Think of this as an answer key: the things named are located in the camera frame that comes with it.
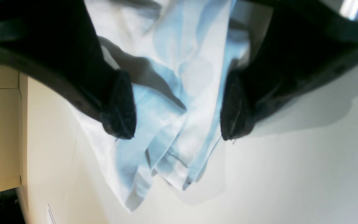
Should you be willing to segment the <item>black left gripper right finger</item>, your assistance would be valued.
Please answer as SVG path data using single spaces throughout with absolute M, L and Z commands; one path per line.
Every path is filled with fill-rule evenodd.
M 239 139 L 292 99 L 358 65 L 358 0 L 261 0 L 273 6 L 249 65 L 231 70 L 220 112 L 223 140 Z

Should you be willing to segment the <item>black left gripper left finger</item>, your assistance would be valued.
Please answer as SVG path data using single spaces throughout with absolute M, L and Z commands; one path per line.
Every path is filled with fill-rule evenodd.
M 83 0 L 0 0 L 0 63 L 48 86 L 108 134 L 135 136 L 130 76 L 104 60 Z

